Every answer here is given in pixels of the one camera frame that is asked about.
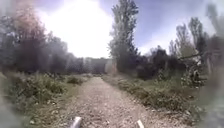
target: vegetation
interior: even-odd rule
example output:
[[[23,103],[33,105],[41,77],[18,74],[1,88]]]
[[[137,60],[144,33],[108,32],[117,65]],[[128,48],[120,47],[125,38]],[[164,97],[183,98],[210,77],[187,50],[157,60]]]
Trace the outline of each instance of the vegetation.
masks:
[[[46,32],[36,14],[32,1],[22,1],[1,15],[0,72],[13,110],[28,118],[23,125],[42,128],[59,117],[75,85],[91,77],[77,74],[104,73],[107,59],[75,57],[66,42]]]
[[[207,7],[207,16],[216,34],[208,35],[200,20],[192,17],[188,25],[176,27],[177,38],[170,41],[169,54],[158,46],[147,55],[140,55],[134,47],[133,30],[138,14],[134,1],[120,0],[112,10],[111,56],[118,72],[128,78],[103,78],[137,97],[145,106],[187,113],[189,124],[200,120],[204,109],[195,103],[205,85],[203,76],[213,74],[223,64],[223,18],[218,17],[216,6]]]

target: dirt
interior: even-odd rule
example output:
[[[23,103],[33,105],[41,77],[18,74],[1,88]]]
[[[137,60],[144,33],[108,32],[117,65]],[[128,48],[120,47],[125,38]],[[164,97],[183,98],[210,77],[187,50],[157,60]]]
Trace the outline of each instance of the dirt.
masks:
[[[82,128],[138,128],[141,120],[145,128],[186,128],[177,119],[145,108],[132,96],[94,77],[80,86],[61,118],[52,127],[68,128],[75,116],[83,118]]]

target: tall tree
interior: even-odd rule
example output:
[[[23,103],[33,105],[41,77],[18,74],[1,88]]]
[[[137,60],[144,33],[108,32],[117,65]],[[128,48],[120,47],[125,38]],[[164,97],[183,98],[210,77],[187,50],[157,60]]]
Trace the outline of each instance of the tall tree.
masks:
[[[201,63],[204,63],[203,54],[206,49],[207,33],[203,32],[203,25],[197,17],[191,18],[188,26],[193,36],[195,48],[200,54]]]
[[[133,44],[133,32],[136,27],[136,15],[138,7],[133,0],[119,0],[112,8],[114,24],[110,42],[111,56],[117,62],[117,68],[125,72],[136,66],[138,51]]]
[[[18,70],[38,70],[39,53],[45,42],[45,35],[44,27],[40,24],[30,1],[19,2],[13,13],[1,17],[0,24],[1,44],[4,46],[1,47],[1,52],[3,49],[10,49],[2,54],[4,58],[8,55],[13,58],[12,65]]]
[[[177,39],[176,45],[179,57],[186,57],[196,53],[193,44],[190,42],[190,37],[186,25],[179,25],[176,28]]]

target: gravel path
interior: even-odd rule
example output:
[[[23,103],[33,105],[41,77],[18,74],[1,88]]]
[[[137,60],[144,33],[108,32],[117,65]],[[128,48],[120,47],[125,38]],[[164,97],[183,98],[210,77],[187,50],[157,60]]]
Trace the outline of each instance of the gravel path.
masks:
[[[90,79],[80,87],[78,97],[72,99],[64,114],[70,120],[65,123],[65,128],[75,116],[83,118],[82,128],[138,128],[139,119],[145,128],[186,127],[175,119],[146,109],[130,95],[110,86],[99,77]]]

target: foliage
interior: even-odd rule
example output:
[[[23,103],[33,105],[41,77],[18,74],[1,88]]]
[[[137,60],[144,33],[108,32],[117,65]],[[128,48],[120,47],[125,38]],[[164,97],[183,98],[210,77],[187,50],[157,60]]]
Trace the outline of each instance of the foliage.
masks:
[[[12,15],[0,17],[0,67],[2,71],[53,74],[104,73],[106,59],[84,58],[68,53],[67,44],[52,32],[46,34],[28,1],[21,2]]]
[[[138,51],[133,44],[138,7],[133,0],[119,0],[112,8],[114,14],[113,37],[110,54],[117,62],[117,69],[126,72],[136,67]]]
[[[186,57],[194,55],[196,53],[195,48],[190,42],[190,37],[186,25],[179,25],[177,26],[176,30],[177,39],[175,41],[178,49],[178,56]]]
[[[175,56],[167,55],[161,47],[153,49],[149,56],[143,56],[139,62],[137,74],[139,78],[144,80],[156,77],[162,70],[169,72],[169,76],[186,70],[186,65],[182,61]]]
[[[10,83],[5,87],[6,93],[20,112],[32,109],[34,104],[46,103],[65,91],[62,83],[47,74],[10,73],[7,78]]]
[[[208,34],[206,32],[203,32],[202,23],[197,17],[191,18],[191,21],[189,23],[189,28],[193,36],[195,48],[200,54],[201,63],[204,64],[205,58],[203,54],[205,53],[205,50],[206,50],[206,45],[207,45],[206,41],[208,38],[207,37]]]

